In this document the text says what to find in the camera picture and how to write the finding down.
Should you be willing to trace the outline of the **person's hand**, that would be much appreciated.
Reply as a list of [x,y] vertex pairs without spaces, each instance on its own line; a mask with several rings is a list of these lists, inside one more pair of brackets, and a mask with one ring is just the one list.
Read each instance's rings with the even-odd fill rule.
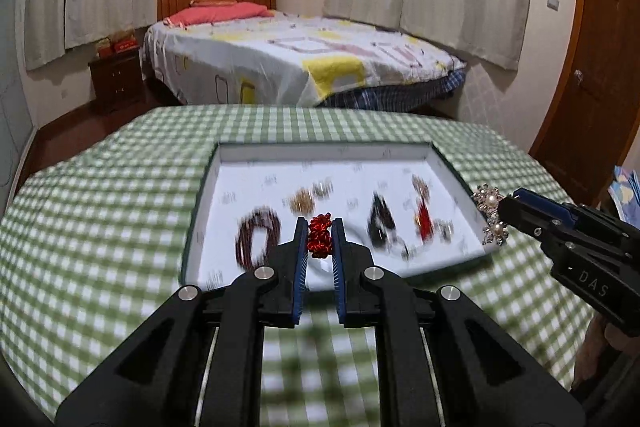
[[576,355],[572,388],[596,375],[600,356],[605,348],[613,348],[632,359],[639,356],[639,338],[628,337],[602,314],[596,313],[585,333]]

